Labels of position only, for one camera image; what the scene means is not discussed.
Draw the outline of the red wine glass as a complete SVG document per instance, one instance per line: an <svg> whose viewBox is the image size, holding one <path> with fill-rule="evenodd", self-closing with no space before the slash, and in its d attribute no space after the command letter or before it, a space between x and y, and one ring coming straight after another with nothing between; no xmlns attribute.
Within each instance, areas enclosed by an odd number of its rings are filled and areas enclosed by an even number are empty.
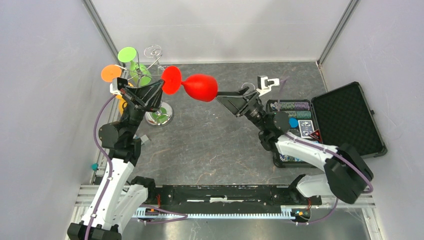
<svg viewBox="0 0 424 240"><path fill-rule="evenodd" d="M202 102L211 102L218 94L218 82L211 75L196 73L183 80L180 69L169 66L161 74L161 79L164 81L162 90L168 95L175 94L180 86L191 98Z"/></svg>

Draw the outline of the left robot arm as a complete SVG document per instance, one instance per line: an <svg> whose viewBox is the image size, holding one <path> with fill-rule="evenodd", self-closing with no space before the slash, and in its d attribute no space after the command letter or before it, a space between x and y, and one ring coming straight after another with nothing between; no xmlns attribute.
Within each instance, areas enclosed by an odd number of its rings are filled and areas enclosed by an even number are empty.
<svg viewBox="0 0 424 240"><path fill-rule="evenodd" d="M94 138L101 141L99 149L109 151L105 155L106 170L87 212L80 222L69 225L69 239L120 240L137 208L156 200L152 178L135 177L125 196L121 194L141 155L142 140L135 134L145 114L160 109L164 83L157 80L143 87L131 87L120 77L112 83L126 106L119 120L94 130Z"/></svg>

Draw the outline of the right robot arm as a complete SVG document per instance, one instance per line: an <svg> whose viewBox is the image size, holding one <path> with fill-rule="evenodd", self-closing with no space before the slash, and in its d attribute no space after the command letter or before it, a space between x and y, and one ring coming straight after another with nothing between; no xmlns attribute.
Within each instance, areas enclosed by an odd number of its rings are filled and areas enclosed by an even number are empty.
<svg viewBox="0 0 424 240"><path fill-rule="evenodd" d="M374 174L352 145L325 145L296 136L290 132L287 113L265 111L262 95L264 91L260 89L244 87L238 91L219 91L215 99L235 117L245 116L258 128L259 141L266 151L298 158L323 172L299 175L290 184L288 196L293 203L332 195L354 204L360 195L374 191L371 183Z"/></svg>

